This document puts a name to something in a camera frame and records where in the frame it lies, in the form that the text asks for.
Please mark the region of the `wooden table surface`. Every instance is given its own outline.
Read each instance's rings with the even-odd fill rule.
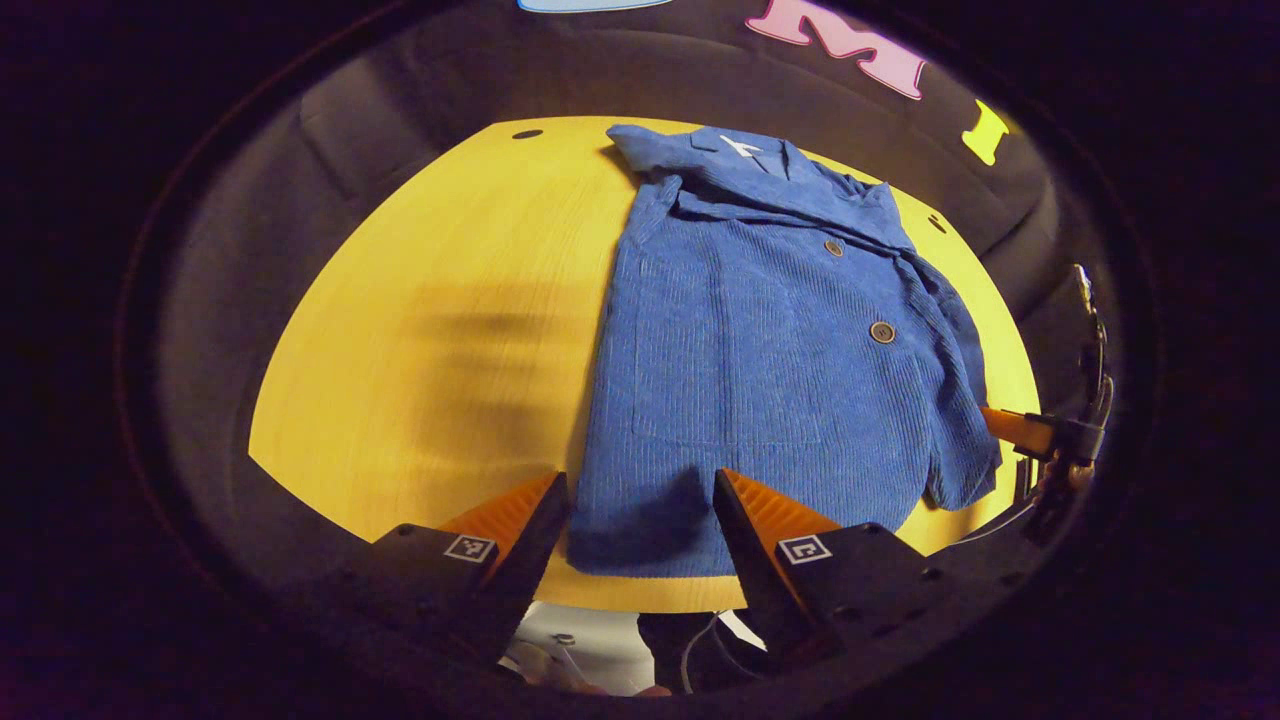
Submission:
[[[369,541],[398,523],[438,525],[547,470],[567,470],[572,483],[613,249],[636,191],[604,136],[620,122],[663,133],[698,127],[603,117],[498,123],[397,190],[289,320],[253,413],[253,460]],[[512,138],[527,129],[543,133]],[[978,325],[988,404],[1038,411],[1027,351],[991,278],[941,214],[893,193],[920,255]],[[1018,456],[1001,446],[993,493],[959,512],[920,502],[899,536],[928,553],[1007,507]],[[586,575],[566,564],[563,543],[536,597],[632,612],[745,606],[733,577]]]

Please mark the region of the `brown button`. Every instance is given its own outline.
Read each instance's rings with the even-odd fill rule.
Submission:
[[[872,340],[874,340],[876,342],[888,345],[893,342],[895,337],[897,337],[897,332],[893,329],[893,325],[888,323],[872,324]]]

